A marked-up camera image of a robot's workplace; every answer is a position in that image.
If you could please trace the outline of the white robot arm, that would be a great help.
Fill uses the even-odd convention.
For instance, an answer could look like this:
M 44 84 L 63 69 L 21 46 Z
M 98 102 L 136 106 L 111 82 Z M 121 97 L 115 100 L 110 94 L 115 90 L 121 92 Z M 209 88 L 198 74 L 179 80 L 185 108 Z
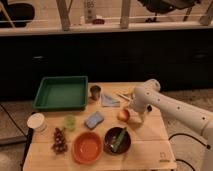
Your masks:
M 213 112 L 165 96 L 160 93 L 160 88 L 156 79 L 137 85 L 133 90 L 131 108 L 141 115 L 148 105 L 152 105 L 205 138 L 209 148 L 205 150 L 201 171 L 213 171 Z

